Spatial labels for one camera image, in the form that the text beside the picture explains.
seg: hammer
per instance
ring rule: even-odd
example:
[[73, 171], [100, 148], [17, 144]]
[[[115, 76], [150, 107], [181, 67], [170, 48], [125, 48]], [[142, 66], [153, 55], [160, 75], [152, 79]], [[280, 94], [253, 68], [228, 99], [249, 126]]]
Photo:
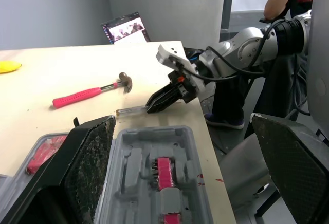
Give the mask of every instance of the hammer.
[[119, 74], [119, 79], [120, 79], [119, 82], [115, 82], [110, 85], [106, 85], [106, 86], [103, 86], [100, 88], [98, 87], [98, 88], [93, 88], [93, 89], [87, 89], [87, 90], [75, 93], [73, 95], [70, 95], [70, 96], [53, 99], [53, 101], [52, 101], [53, 106], [55, 108], [60, 108], [60, 107], [66, 106], [71, 103], [80, 102], [82, 100], [97, 96], [97, 95], [101, 94], [103, 91], [110, 90], [110, 89], [116, 89], [121, 86], [125, 87], [125, 90], [124, 90], [125, 93], [129, 93], [133, 88], [132, 79], [130, 77], [128, 77], [127, 74], [125, 74], [124, 72]]

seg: red tool handle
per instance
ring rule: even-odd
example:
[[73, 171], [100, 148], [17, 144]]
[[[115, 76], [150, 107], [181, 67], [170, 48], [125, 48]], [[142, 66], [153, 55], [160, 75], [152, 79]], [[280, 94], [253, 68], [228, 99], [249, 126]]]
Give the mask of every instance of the red tool handle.
[[90, 97], [97, 96], [102, 93], [101, 88], [87, 89], [70, 96], [53, 99], [52, 103], [55, 108], [60, 108], [71, 103], [80, 102]]

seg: white table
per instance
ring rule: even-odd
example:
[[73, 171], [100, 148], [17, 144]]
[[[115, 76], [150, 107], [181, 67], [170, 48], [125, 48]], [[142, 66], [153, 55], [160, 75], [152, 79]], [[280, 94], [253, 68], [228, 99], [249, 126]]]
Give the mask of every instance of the white table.
[[[184, 55], [181, 42], [165, 42]], [[172, 70], [155, 58], [160, 43], [27, 49], [0, 52], [0, 60], [22, 67], [0, 74], [0, 174], [14, 175], [44, 134], [68, 132], [73, 118], [80, 123], [115, 110], [145, 105], [152, 93], [167, 85]], [[114, 82], [120, 72], [133, 79], [133, 89], [110, 90], [60, 109], [53, 98]], [[183, 101], [158, 114], [119, 117], [114, 137], [127, 128], [186, 125], [194, 131], [214, 223], [235, 223], [222, 175], [198, 98]]]

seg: sneaker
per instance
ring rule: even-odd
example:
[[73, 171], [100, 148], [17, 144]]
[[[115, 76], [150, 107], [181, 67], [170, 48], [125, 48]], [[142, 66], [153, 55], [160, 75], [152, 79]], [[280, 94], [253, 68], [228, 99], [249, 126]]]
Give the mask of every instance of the sneaker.
[[227, 121], [227, 120], [219, 119], [215, 117], [213, 114], [205, 114], [205, 119], [206, 119], [206, 123], [212, 126], [223, 126], [237, 130], [243, 129], [243, 127], [245, 126], [245, 122], [243, 119]]

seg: laptop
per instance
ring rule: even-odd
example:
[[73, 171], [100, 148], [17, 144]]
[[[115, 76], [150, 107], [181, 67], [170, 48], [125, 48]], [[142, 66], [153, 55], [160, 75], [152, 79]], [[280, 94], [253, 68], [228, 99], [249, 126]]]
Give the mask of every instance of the laptop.
[[102, 27], [110, 44], [150, 42], [138, 12], [105, 22]]

